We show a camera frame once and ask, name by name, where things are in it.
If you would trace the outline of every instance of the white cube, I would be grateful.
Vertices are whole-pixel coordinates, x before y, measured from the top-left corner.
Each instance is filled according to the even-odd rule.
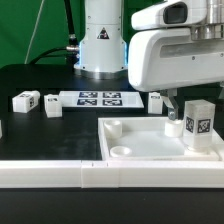
[[[215,105],[205,100],[185,102],[183,141],[195,151],[212,143]]]
[[[58,95],[44,96],[47,117],[62,117],[62,105]]]
[[[148,113],[149,114],[162,114],[163,112],[163,99],[160,93],[149,93],[148,100]]]
[[[39,98],[38,91],[24,91],[12,99],[13,111],[27,113],[38,105]]]

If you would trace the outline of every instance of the white plastic tray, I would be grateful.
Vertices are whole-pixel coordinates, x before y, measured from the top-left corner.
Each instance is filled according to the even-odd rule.
[[[192,153],[182,138],[170,138],[164,135],[166,117],[156,118],[99,118],[99,140],[101,153],[105,161],[133,160],[186,160],[219,161],[222,160],[224,142],[213,131],[212,146],[207,153]],[[122,136],[117,139],[106,137],[104,122],[119,120],[122,123]],[[113,157],[110,150],[122,146],[131,149],[129,156]]]

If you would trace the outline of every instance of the black tabletop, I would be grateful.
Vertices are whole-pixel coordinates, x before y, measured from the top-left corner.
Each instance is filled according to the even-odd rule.
[[[25,90],[41,93],[27,114],[12,112],[12,97]],[[0,70],[0,160],[101,159],[97,119],[147,116],[141,110],[63,109],[49,119],[43,95],[61,90],[133,91],[127,78],[90,80],[55,65],[10,65]],[[0,189],[3,224],[223,224],[223,189]]]
[[[12,98],[38,90],[39,105],[14,113]],[[44,95],[68,91],[134,91],[127,77],[94,80],[62,65],[10,65],[0,70],[1,160],[100,160],[98,118],[144,116],[144,109],[63,108],[62,118],[47,118]]]

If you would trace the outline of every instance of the white platform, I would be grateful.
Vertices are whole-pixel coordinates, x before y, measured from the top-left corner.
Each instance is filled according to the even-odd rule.
[[[188,150],[182,138],[165,136],[165,121],[168,118],[99,118],[99,139],[101,153],[105,161],[148,161],[148,160],[175,160],[175,161],[219,161],[224,151],[224,142],[213,131],[212,146],[207,153],[194,153]],[[119,120],[122,123],[122,136],[116,139],[106,137],[104,122]],[[110,150],[122,146],[132,150],[130,156],[112,157]]]
[[[132,125],[135,127],[134,131],[140,133],[142,129],[151,127],[148,126],[148,119],[151,119],[150,122],[154,124],[148,131],[155,130],[155,127],[157,127],[157,131],[162,130],[162,123],[166,118],[135,118],[133,122],[130,121],[131,118],[119,119],[127,124],[123,126],[124,133],[128,130],[131,131],[128,128]],[[102,126],[105,120],[105,118],[99,119],[99,126]],[[103,130],[99,128],[101,145],[105,145],[107,142],[107,139],[102,138]],[[159,138],[159,133],[157,132],[157,135],[154,133],[154,137]],[[161,154],[164,152],[159,151],[159,147],[156,150],[160,155],[155,160],[153,160],[155,157],[152,157],[152,150],[150,150],[150,154],[145,157],[147,159],[144,159],[142,155],[134,156],[134,154],[132,159],[111,159],[109,153],[104,152],[104,161],[0,161],[0,188],[224,188],[224,143],[216,132],[213,133],[213,143],[214,154],[204,156],[210,158],[214,156],[219,158],[218,161],[181,160],[181,155],[174,156],[176,151],[172,148],[172,153],[164,156]],[[166,148],[165,142],[161,142],[161,144]],[[174,157],[179,157],[179,159],[170,160]]]

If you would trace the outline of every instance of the white robot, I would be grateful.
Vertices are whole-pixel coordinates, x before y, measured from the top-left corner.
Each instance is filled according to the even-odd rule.
[[[224,0],[168,0],[135,13],[130,84],[161,90],[175,120],[176,88],[224,80],[223,23]]]
[[[123,0],[85,0],[86,34],[80,43],[75,73],[93,79],[127,74],[126,43],[122,39]]]

